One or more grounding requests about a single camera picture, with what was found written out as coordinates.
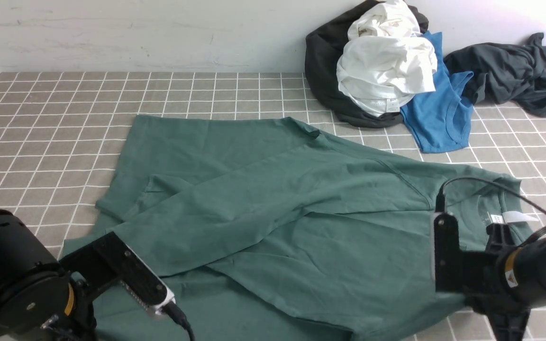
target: white tag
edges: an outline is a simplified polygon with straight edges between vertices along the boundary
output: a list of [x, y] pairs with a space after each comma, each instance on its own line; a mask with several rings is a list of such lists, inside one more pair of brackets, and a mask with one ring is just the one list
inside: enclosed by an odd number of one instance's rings
[[503, 218], [505, 218], [505, 222], [507, 222], [507, 224], [521, 222], [538, 222], [537, 218], [523, 214], [522, 212], [518, 211], [503, 212], [502, 216]]
[[490, 215], [490, 220], [492, 220], [492, 223], [494, 223], [494, 224], [504, 224], [505, 223], [505, 220], [502, 218], [502, 215], [491, 214]]
[[387, 99], [385, 112], [399, 112], [399, 101], [397, 99]]
[[509, 287], [517, 287], [518, 286], [518, 280], [515, 278], [515, 274], [513, 270], [509, 270], [505, 272], [505, 278], [507, 279], [507, 284]]

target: warning sticker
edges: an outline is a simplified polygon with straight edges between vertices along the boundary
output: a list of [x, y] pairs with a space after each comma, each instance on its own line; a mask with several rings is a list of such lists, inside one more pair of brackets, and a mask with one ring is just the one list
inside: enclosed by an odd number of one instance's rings
[[521, 249], [513, 251], [505, 262], [505, 278], [507, 279], [507, 285], [509, 285], [509, 287], [517, 287], [519, 285], [518, 279], [515, 277], [515, 272], [513, 271], [515, 258], [518, 256], [519, 251], [521, 251]]
[[509, 287], [518, 286], [518, 280], [515, 279], [515, 274], [513, 273], [513, 270], [505, 272], [505, 278], [507, 279], [507, 284], [509, 285]]

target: white wall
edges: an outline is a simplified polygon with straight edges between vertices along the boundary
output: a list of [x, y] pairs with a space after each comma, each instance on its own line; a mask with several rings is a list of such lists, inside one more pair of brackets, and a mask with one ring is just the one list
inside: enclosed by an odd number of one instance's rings
[[[408, 2], [446, 52], [546, 33], [546, 0]], [[305, 35], [358, 3], [0, 0], [0, 71], [299, 72]]]

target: clothing label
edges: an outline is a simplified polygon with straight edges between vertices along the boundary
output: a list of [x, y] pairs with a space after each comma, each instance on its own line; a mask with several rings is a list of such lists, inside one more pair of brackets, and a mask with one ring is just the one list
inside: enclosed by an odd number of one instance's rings
[[507, 224], [521, 223], [521, 222], [538, 222], [537, 218], [534, 218], [533, 216], [525, 215], [522, 212], [518, 212], [518, 211], [503, 212], [502, 216], [505, 219], [505, 222]]
[[492, 220], [492, 224], [504, 224], [505, 220], [503, 219], [502, 215], [496, 215], [491, 214], [490, 220]]
[[387, 99], [386, 112], [399, 112], [399, 101], [397, 99]]

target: yellow label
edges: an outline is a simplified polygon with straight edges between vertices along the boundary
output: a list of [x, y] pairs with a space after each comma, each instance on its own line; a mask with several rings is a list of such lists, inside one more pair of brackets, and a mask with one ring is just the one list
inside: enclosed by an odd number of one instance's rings
[[75, 305], [75, 293], [73, 287], [69, 283], [69, 300], [67, 301], [67, 307], [64, 309], [64, 314], [70, 316], [73, 313], [73, 308]]
[[505, 262], [505, 272], [513, 270], [513, 268], [515, 266], [515, 258], [518, 256], [518, 253], [521, 250], [522, 250], [521, 248], [517, 249], [517, 250], [513, 251], [509, 255], [509, 257], [507, 257], [507, 261]]

